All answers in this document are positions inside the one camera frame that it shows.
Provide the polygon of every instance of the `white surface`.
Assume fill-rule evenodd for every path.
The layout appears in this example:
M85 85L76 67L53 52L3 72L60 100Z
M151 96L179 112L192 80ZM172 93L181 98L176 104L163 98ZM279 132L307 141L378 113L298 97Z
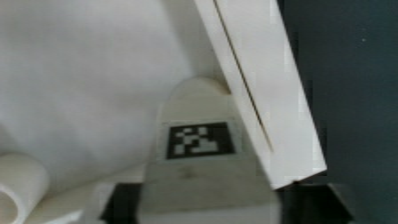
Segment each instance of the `white surface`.
M188 89L185 85L194 92L206 89L201 79L192 82L178 87L181 96L179 88ZM179 94L163 107L140 193L138 223L277 224L279 200L259 170L242 122L236 122L240 117L231 95L213 91L213 94L181 99ZM227 123L234 153L165 159L170 127L218 122Z
M238 102L249 101L240 76L247 80L254 105L238 103L238 107L272 185L279 188L293 180L304 179L325 170L325 160L277 2L273 0L217 0L217 4L211 0L195 2ZM250 106L256 107L266 133L256 126Z
M46 197L37 204L25 224L69 224L76 221L83 208L92 200L94 189L103 183L140 183L144 175L144 165L131 166L126 170L103 177L73 190Z
M21 154L0 157L0 223L23 224L50 185L48 172Z
M146 161L170 90L220 74L194 1L3 0L0 52L0 152L57 193Z

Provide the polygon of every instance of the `white board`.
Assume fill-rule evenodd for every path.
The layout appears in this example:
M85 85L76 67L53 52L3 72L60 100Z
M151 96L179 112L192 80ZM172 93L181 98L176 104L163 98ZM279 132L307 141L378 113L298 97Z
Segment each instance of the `white board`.
M195 3L265 171L279 188L325 170L325 159L277 2Z

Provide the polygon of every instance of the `white wall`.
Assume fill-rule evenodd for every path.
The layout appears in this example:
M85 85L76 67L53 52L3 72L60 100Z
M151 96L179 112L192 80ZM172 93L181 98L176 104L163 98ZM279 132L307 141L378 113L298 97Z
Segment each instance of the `white wall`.
M213 74L192 1L0 1L0 153L41 160L53 193L144 161L169 92Z

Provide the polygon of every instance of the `white panel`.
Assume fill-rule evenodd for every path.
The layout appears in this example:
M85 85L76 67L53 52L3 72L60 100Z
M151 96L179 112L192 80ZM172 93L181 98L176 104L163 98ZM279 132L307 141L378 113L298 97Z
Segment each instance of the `white panel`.
M243 82L238 71L231 76L227 73L233 57L247 81L266 131L265 136L270 139L270 148L265 142L263 145L256 144L256 148L272 185L277 188L325 170L277 2L273 0L208 0L197 1L197 6L233 92L238 87L231 85L231 79L236 79L234 82ZM252 113L243 113L243 116L249 116L245 120L254 119ZM272 153L266 157L265 151L270 149Z

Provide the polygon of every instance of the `white plastic part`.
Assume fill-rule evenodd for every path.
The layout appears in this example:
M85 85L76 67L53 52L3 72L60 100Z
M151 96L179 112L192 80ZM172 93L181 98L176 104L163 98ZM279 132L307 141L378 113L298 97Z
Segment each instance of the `white plastic part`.
M279 188L327 166L277 2L195 3L254 148Z
M186 81L163 107L158 144L140 194L140 224L277 224L281 221L279 200L261 170L234 100L226 91L215 88L208 79ZM233 153L224 153L227 144L217 140L217 134L213 138L201 135L201 128L215 124L226 124ZM172 136L179 136L172 128L192 131L185 126L197 128L197 133L185 132L188 137L183 136L183 143L197 134L201 140L215 141L220 153L211 151L213 154L197 156L197 152L208 153L213 150L199 140L188 156L176 159L169 157L172 150L179 153L178 147L170 146ZM220 126L208 128L208 132L217 133L220 129Z
M0 157L0 223L21 224L48 191L41 163L21 154Z

